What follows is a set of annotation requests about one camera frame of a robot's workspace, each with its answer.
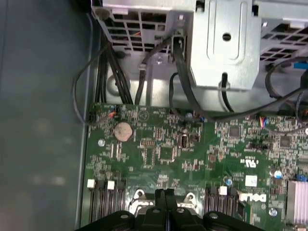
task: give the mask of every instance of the screw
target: screw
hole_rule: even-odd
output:
[[[178,212],[178,213],[183,213],[184,211],[185,211],[185,210],[184,210],[183,208],[178,208],[178,209],[177,209],[177,212]]]
[[[270,208],[269,210],[269,215],[271,215],[272,217],[277,216],[278,212],[275,208]]]
[[[186,118],[192,118],[193,115],[192,115],[192,113],[188,112],[188,113],[186,113],[185,117],[186,117]]]
[[[156,60],[156,62],[157,62],[158,65],[162,64],[163,63],[162,57],[159,56],[158,59]]]
[[[104,147],[105,146],[105,140],[104,139],[98,140],[98,146]]]
[[[217,219],[218,218],[218,215],[216,213],[210,213],[210,218],[212,219]]]

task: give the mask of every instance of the mounting hole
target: mounting hole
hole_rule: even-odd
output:
[[[177,208],[178,213],[183,213],[185,210],[183,208]]]
[[[224,33],[222,35],[222,39],[225,41],[225,42],[229,42],[231,40],[231,34],[229,33]]]
[[[218,215],[216,213],[210,213],[210,218],[212,219],[217,219],[218,218]]]

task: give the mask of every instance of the white label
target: white label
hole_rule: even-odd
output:
[[[245,186],[256,187],[258,182],[258,176],[246,175],[245,177]]]
[[[248,198],[250,201],[261,201],[266,202],[266,194],[252,194],[252,193],[241,193],[240,194],[240,201],[248,201]]]
[[[241,159],[241,163],[245,164],[246,167],[256,168],[259,161],[251,159]]]

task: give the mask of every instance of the cpu heatsink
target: cpu heatsink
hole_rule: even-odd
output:
[[[308,182],[288,182],[286,218],[294,224],[308,224]]]

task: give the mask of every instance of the green circuit board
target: green circuit board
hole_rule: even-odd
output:
[[[207,190],[227,186],[239,196],[241,209],[235,217],[264,230],[292,230],[285,217],[287,181],[308,172],[305,131],[272,135],[255,116],[221,123],[189,122],[169,108],[134,105],[97,103],[90,116],[99,119],[112,111],[115,116],[89,127],[82,226],[117,206],[130,211],[139,189],[148,199],[161,188],[173,188],[179,197],[193,193],[195,211],[202,215],[209,209],[205,208]],[[192,111],[180,113],[197,116]],[[292,117],[267,115],[267,119],[272,129],[298,128]],[[274,177],[276,172],[281,172],[281,178]],[[89,180],[102,185],[116,181],[123,192],[95,192]],[[106,204],[112,199],[121,202]],[[270,215],[272,208],[276,216]]]

